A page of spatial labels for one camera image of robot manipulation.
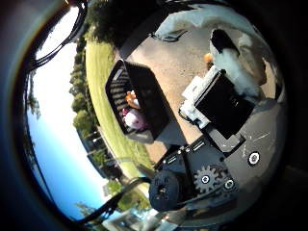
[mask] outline pink toy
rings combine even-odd
[[[124,121],[127,126],[136,130],[142,130],[146,128],[146,122],[142,114],[136,109],[130,110],[124,117]]]

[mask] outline black box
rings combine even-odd
[[[139,111],[147,123],[143,131],[137,131],[123,121],[122,109],[129,107],[125,99],[129,90],[134,90],[140,105]],[[166,127],[168,116],[162,92],[154,73],[147,66],[118,60],[108,78],[105,91],[117,122],[129,139],[152,143]]]

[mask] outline black basket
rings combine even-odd
[[[147,123],[143,131],[135,130],[123,121],[122,110],[129,108],[125,96],[134,90],[139,111]],[[111,71],[105,91],[117,122],[125,136],[134,141],[152,143],[164,130],[168,116],[154,73],[145,65],[118,60]]]

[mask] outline fisheye lens view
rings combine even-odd
[[[52,8],[17,73],[13,133],[53,210],[85,230],[215,231],[260,203],[290,105],[249,15],[223,0]]]

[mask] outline tree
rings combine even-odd
[[[75,55],[75,64],[81,64],[81,63],[83,62],[83,59],[84,59],[84,53],[83,53],[83,51],[78,52],[78,53]]]
[[[109,192],[111,195],[115,195],[119,193],[122,189],[122,186],[120,183],[118,183],[116,180],[110,180],[108,183]]]
[[[32,115],[36,115],[37,118],[40,117],[39,103],[34,95],[34,77],[36,75],[35,71],[29,73],[29,91],[27,94],[27,110],[31,110]]]
[[[105,164],[105,155],[104,155],[105,150],[101,149],[101,150],[96,150],[93,154],[92,154],[92,158],[94,160],[94,162],[96,163],[97,166],[102,166]]]
[[[78,208],[80,213],[85,217],[87,217],[88,215],[90,215],[91,213],[93,213],[95,211],[94,208],[91,208],[90,206],[86,205],[83,202],[78,202],[75,204]],[[92,228],[91,230],[97,230],[97,231],[108,231],[103,225],[102,222],[104,221],[104,219],[102,217],[98,217],[96,219],[94,219],[93,221],[90,222]]]
[[[85,92],[85,81],[82,79],[76,79],[73,83],[73,87],[77,92]]]
[[[73,103],[71,104],[71,108],[75,113],[78,113],[79,111],[85,110],[87,108],[85,96],[81,92],[75,95]]]
[[[70,84],[74,84],[74,82],[75,82],[77,79],[81,79],[81,80],[86,79],[85,73],[82,72],[82,71],[73,71],[73,72],[71,72],[71,73],[70,73],[70,80],[69,80],[69,83],[70,83]]]
[[[92,120],[86,110],[81,110],[74,117],[73,125],[86,137],[93,130]]]

